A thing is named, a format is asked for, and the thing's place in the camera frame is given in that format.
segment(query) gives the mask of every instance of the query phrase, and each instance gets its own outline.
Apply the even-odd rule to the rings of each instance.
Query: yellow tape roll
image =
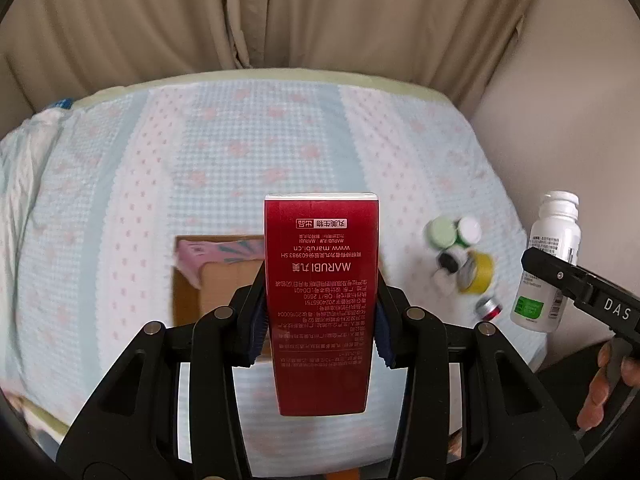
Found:
[[[458,290],[463,294],[482,294],[493,278],[494,261],[491,256],[469,251],[469,259],[458,271]]]

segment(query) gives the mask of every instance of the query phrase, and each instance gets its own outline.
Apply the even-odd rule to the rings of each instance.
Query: green label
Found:
[[[516,314],[528,317],[529,319],[538,319],[542,312],[543,305],[544,303],[541,301],[530,300],[529,298],[520,296],[516,303]]]

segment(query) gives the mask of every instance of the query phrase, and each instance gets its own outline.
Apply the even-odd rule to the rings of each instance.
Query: red box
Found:
[[[366,407],[378,216],[373,193],[265,199],[267,305],[281,415]]]

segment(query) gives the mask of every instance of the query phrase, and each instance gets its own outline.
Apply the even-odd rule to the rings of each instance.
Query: white jar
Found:
[[[529,247],[537,247],[575,265],[580,246],[578,197],[566,191],[550,191],[542,196],[540,219],[533,224]],[[554,286],[528,272],[522,273],[511,320],[536,332],[553,332],[562,319],[567,298]]]

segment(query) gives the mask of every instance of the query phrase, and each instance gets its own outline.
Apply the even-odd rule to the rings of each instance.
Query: silver rivet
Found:
[[[149,321],[145,326],[143,326],[142,330],[145,331],[147,335],[153,335],[160,332],[162,325],[159,321]]]
[[[409,319],[413,319],[414,321],[420,321],[421,319],[424,318],[425,314],[424,314],[424,310],[421,309],[419,306],[412,306],[406,310],[406,316]]]
[[[234,310],[230,306],[219,306],[214,312],[214,316],[218,319],[226,319],[231,317],[234,313]]]
[[[495,326],[491,323],[480,323],[478,330],[481,334],[484,335],[493,335],[495,334]]]

